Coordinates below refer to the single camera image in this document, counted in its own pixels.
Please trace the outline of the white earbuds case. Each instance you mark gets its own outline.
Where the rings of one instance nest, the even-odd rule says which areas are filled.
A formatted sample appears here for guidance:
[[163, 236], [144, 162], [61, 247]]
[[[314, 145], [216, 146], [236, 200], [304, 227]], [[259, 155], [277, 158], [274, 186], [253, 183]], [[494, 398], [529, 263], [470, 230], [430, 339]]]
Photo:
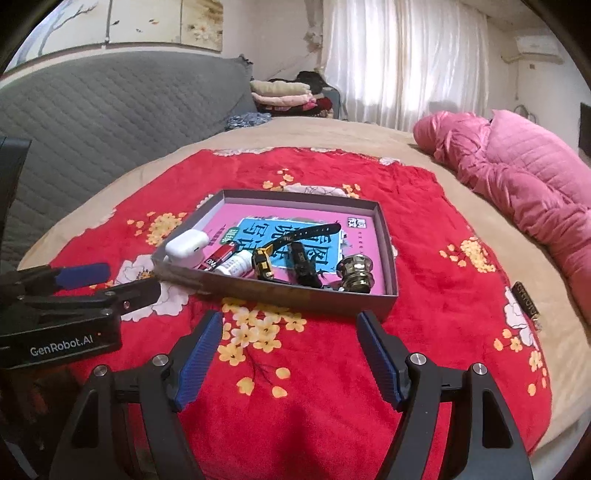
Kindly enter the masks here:
[[204, 261], [204, 248], [209, 237], [204, 231], [189, 229], [168, 241], [164, 260], [183, 268], [195, 268]]

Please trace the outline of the white air conditioner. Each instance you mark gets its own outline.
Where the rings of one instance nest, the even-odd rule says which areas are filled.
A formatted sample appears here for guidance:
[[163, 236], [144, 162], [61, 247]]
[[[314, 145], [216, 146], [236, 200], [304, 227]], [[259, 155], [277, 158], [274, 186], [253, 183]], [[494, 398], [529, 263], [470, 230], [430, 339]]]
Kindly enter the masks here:
[[517, 35], [515, 42], [521, 55], [561, 57], [557, 40], [550, 35]]

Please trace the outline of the white curtain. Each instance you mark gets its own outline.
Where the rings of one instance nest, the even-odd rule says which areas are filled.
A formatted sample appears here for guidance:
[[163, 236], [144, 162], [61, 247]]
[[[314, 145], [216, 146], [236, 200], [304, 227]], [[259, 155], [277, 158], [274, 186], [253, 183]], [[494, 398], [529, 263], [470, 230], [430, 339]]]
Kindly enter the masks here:
[[411, 131], [441, 110], [483, 115], [488, 22], [460, 1], [325, 1], [322, 73], [342, 118]]

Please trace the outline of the floral wall painting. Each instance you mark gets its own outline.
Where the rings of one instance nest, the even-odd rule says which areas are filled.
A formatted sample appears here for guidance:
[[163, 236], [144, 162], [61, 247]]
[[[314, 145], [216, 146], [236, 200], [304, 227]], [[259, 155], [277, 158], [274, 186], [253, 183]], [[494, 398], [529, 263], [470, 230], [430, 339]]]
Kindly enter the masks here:
[[28, 35], [7, 68], [91, 45], [171, 43], [219, 53], [222, 33], [219, 1], [62, 1]]

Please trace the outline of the grey shallow cardboard box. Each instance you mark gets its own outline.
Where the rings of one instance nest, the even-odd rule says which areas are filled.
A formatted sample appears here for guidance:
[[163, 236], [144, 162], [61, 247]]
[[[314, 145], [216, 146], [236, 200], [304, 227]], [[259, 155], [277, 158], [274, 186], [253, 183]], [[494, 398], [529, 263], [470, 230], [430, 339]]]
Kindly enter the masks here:
[[373, 311], [384, 320], [399, 294], [396, 252], [379, 203], [348, 197], [256, 190], [221, 190], [204, 201], [170, 234], [173, 239], [186, 230], [204, 231], [209, 243], [204, 260], [219, 246], [235, 242], [238, 251], [253, 251], [287, 232], [322, 224], [339, 223], [339, 233], [301, 240], [308, 258], [315, 262], [322, 286], [341, 282], [337, 265], [342, 258], [363, 254], [373, 261], [375, 285], [370, 294], [308, 288], [297, 284], [290, 246], [270, 257], [274, 281], [263, 281], [252, 270], [233, 278], [197, 267], [183, 268], [164, 260], [164, 245], [151, 256], [156, 275], [199, 294], [229, 295], [270, 303], [354, 317]]

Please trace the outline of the black television screen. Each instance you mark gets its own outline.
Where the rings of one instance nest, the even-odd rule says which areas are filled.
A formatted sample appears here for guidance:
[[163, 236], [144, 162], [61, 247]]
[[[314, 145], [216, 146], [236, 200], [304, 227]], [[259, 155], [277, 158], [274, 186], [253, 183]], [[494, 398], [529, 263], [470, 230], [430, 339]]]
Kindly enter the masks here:
[[591, 107], [585, 103], [580, 103], [578, 148], [591, 156]]

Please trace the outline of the black rectangular lighter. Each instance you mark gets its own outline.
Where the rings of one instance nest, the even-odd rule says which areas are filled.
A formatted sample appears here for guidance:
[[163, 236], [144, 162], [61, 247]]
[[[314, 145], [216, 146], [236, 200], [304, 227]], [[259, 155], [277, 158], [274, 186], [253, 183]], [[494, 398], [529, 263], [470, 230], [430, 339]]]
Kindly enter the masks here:
[[315, 262], [308, 258], [301, 242], [290, 244], [290, 258], [294, 265], [294, 278], [298, 285], [315, 289], [322, 288], [322, 281], [317, 268], [315, 268]]

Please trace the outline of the grey quilted sofa cover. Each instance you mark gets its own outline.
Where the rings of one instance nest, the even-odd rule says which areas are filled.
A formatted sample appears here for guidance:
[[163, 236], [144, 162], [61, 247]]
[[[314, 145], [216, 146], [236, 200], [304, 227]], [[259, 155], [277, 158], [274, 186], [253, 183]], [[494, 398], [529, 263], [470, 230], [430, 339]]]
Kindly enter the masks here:
[[125, 173], [254, 111], [251, 80], [245, 56], [139, 51], [66, 61], [2, 87], [2, 135], [31, 143], [8, 213], [2, 271]]

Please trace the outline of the yellow black wristwatch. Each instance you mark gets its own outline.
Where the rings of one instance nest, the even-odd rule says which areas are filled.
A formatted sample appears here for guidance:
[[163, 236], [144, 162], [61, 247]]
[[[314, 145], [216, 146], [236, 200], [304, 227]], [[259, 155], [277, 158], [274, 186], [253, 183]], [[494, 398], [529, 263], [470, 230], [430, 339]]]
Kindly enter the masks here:
[[263, 247], [257, 247], [252, 252], [252, 268], [256, 272], [257, 279], [263, 281], [274, 281], [276, 279], [273, 274], [270, 257], [273, 256], [275, 251], [279, 251], [280, 248], [290, 245], [295, 241], [318, 236], [332, 236], [339, 233], [341, 229], [342, 226], [339, 223], [311, 226], [287, 232], [276, 240], [267, 242]]

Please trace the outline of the blue patterned cloth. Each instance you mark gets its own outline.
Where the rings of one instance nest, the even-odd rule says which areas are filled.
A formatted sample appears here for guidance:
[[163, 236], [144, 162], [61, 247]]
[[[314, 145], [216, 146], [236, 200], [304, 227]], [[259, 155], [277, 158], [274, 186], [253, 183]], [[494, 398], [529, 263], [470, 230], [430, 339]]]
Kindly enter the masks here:
[[247, 112], [231, 116], [225, 122], [225, 130], [231, 131], [242, 128], [256, 127], [269, 123], [273, 119], [270, 113]]

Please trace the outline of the pink quilted jacket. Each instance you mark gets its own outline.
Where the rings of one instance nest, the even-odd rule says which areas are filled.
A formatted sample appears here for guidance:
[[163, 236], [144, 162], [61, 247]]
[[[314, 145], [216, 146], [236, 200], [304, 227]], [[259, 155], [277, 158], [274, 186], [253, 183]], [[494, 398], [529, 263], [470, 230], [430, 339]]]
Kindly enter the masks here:
[[418, 147], [545, 247], [590, 316], [590, 169], [557, 135], [509, 111], [420, 119]]

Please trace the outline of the brass metal knob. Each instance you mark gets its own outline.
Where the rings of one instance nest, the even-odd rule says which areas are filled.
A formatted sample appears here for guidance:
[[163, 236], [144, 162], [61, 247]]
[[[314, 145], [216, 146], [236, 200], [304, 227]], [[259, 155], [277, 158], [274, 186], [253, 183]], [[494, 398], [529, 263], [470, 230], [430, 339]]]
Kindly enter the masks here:
[[349, 255], [337, 265], [337, 274], [341, 280], [341, 289], [349, 293], [370, 294], [375, 285], [373, 261], [363, 254]]

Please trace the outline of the blanket brand label tag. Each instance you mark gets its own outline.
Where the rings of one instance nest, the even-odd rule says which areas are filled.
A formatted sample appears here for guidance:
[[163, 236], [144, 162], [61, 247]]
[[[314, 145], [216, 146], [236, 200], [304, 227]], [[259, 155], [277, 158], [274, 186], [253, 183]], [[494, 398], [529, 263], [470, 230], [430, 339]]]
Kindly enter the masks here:
[[521, 282], [516, 282], [511, 291], [521, 309], [533, 322], [535, 329], [540, 332], [542, 330], [541, 314], [525, 286]]

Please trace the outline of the stack of folded clothes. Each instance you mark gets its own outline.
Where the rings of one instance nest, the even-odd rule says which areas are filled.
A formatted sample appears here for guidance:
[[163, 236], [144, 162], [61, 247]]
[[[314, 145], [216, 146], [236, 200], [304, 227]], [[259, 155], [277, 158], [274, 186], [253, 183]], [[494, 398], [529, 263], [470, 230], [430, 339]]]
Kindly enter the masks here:
[[342, 118], [341, 93], [315, 71], [301, 71], [294, 80], [249, 82], [259, 113], [271, 117]]

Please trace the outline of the white pill bottle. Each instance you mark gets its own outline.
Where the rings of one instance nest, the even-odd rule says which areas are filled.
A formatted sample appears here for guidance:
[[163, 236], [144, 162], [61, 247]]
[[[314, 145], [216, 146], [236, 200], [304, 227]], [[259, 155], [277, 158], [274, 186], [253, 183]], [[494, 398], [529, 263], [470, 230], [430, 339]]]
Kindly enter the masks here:
[[218, 265], [214, 271], [224, 276], [242, 278], [252, 272], [252, 252], [242, 250]]

